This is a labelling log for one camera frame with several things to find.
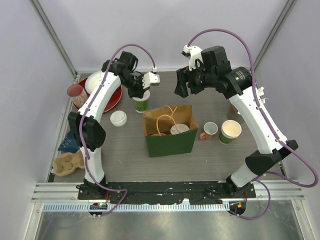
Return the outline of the green paper bag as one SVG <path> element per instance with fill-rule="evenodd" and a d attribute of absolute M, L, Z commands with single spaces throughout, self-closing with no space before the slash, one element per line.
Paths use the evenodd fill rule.
<path fill-rule="evenodd" d="M 191 153 L 198 131 L 191 105 L 163 106 L 143 113 L 142 127 L 151 158 Z"/>

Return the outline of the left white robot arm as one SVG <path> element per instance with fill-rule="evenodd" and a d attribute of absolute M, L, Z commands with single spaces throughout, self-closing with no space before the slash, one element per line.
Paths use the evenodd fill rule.
<path fill-rule="evenodd" d="M 126 51 L 115 60 L 107 60 L 88 100 L 78 112 L 68 115 L 70 130 L 85 164 L 83 184 L 78 185 L 77 189 L 80 194 L 86 194 L 89 198 L 100 200 L 107 192 L 101 155 L 106 132 L 100 124 L 106 104 L 119 86 L 126 87 L 130 97 L 143 97 L 146 91 L 143 76 L 134 75 L 137 64 L 138 58 Z"/>

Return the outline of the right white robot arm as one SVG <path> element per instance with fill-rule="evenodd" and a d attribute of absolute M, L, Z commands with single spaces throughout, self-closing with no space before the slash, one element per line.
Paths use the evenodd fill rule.
<path fill-rule="evenodd" d="M 252 85 L 252 74 L 242 66 L 232 68 L 224 47 L 201 49 L 186 45 L 182 55 L 189 59 L 189 64 L 176 71 L 174 93 L 186 98 L 189 94 L 214 88 L 238 110 L 256 142 L 257 150 L 247 156 L 245 163 L 226 179 L 226 193 L 236 198 L 248 183 L 290 155 L 287 147 L 296 150 L 298 144 L 283 135 L 268 112 L 263 117 L 261 111 L 266 108 L 258 89 Z"/>

